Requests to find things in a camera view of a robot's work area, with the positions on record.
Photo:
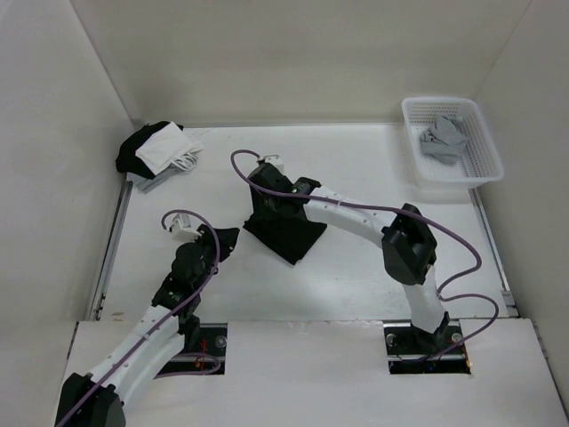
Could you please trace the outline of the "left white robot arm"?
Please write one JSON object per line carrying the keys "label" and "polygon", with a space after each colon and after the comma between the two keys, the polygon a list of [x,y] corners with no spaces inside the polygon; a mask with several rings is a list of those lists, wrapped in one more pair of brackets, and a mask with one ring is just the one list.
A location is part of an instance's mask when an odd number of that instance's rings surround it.
{"label": "left white robot arm", "polygon": [[73,373],[64,381],[56,426],[126,425],[127,408],[142,389],[174,356],[198,347],[200,294],[238,236],[238,228],[203,224],[178,247],[170,272],[127,337],[88,373]]}

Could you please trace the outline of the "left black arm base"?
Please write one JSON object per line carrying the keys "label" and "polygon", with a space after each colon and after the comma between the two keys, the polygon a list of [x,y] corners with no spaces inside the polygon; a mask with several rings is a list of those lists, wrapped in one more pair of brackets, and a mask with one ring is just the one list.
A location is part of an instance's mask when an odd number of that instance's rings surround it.
{"label": "left black arm base", "polygon": [[197,337],[186,343],[156,377],[224,375],[227,349],[228,325],[202,324]]}

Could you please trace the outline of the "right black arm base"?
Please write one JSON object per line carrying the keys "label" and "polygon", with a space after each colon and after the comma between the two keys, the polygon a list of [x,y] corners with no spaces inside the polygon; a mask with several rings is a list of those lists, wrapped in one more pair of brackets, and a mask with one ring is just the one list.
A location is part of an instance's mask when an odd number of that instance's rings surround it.
{"label": "right black arm base", "polygon": [[392,375],[470,374],[469,357],[464,346],[445,354],[440,352],[462,339],[458,321],[451,321],[435,341],[416,332],[409,322],[383,325],[388,369]]}

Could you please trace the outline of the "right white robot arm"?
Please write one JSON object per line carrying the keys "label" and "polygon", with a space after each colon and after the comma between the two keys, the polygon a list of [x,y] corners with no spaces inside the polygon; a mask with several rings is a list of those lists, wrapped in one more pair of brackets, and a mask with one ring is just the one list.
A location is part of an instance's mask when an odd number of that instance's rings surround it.
{"label": "right white robot arm", "polygon": [[290,264],[301,260],[328,226],[359,236],[382,251],[387,274],[403,286],[411,309],[414,345],[430,352],[445,340],[448,314],[436,296],[437,242],[410,204],[390,220],[357,207],[319,181],[290,181],[262,162],[248,176],[252,215],[244,228]]}

